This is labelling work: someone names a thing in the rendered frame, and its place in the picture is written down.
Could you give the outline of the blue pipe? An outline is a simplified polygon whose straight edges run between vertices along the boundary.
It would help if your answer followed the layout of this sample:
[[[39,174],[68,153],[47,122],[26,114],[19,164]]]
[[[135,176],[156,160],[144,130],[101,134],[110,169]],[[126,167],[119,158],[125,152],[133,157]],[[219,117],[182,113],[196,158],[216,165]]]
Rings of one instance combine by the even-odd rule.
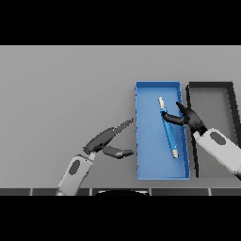
[[[175,137],[174,137],[174,134],[173,134],[171,123],[167,122],[164,119],[164,116],[163,116],[163,114],[165,112],[167,112],[168,110],[165,107],[164,100],[163,100],[162,97],[158,98],[158,103],[160,105],[160,115],[161,115],[162,122],[164,124],[164,128],[165,128],[165,131],[166,131],[166,136],[167,136],[167,139],[168,139],[169,148],[170,148],[172,157],[173,158],[178,158],[179,157],[179,153],[178,153],[178,149],[177,149],[177,145],[176,145],[176,141],[175,141]]]

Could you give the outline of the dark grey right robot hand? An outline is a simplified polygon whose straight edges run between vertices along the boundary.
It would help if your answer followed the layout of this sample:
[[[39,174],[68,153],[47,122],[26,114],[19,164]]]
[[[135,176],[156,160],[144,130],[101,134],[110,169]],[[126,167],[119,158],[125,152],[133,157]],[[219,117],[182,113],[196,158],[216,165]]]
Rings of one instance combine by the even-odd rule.
[[[164,118],[164,120],[166,122],[170,122],[180,126],[187,124],[190,127],[190,131],[192,134],[198,132],[202,136],[207,131],[207,128],[201,118],[198,116],[198,114],[190,107],[185,107],[180,103],[176,104],[183,116],[177,117],[170,115],[167,111],[163,111],[162,117]]]

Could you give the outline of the blue bin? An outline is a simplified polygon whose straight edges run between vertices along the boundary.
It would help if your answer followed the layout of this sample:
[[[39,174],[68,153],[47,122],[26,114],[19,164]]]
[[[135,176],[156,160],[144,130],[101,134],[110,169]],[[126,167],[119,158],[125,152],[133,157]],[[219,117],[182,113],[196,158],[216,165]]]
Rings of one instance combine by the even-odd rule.
[[[137,178],[153,180],[188,180],[190,177],[185,127],[172,124],[179,153],[171,154],[161,119],[158,98],[164,99],[171,115],[182,116],[177,102],[182,103],[179,81],[136,81]]]

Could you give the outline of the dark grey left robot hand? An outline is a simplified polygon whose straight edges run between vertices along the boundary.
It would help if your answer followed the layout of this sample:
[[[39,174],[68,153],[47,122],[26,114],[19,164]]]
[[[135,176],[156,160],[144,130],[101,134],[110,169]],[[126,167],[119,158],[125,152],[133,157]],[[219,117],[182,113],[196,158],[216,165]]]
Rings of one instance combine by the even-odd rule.
[[[114,157],[116,159],[122,159],[123,157],[133,155],[134,152],[132,150],[121,150],[121,149],[109,146],[109,143],[112,141],[112,139],[133,122],[134,122],[134,119],[130,119],[121,123],[117,127],[107,128],[106,130],[98,134],[96,137],[94,137],[83,148],[83,151],[86,154],[97,153],[99,151],[102,151],[105,155]]]

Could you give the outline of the dark grey bin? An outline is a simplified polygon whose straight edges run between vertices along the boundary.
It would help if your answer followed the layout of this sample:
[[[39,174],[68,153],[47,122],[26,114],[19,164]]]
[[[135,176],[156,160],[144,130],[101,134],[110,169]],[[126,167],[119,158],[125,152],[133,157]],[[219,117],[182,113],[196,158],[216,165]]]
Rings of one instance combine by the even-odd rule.
[[[201,117],[207,128],[216,128],[241,147],[241,114],[232,82],[190,82],[186,88],[187,106]],[[198,178],[234,178],[192,137],[194,169]]]

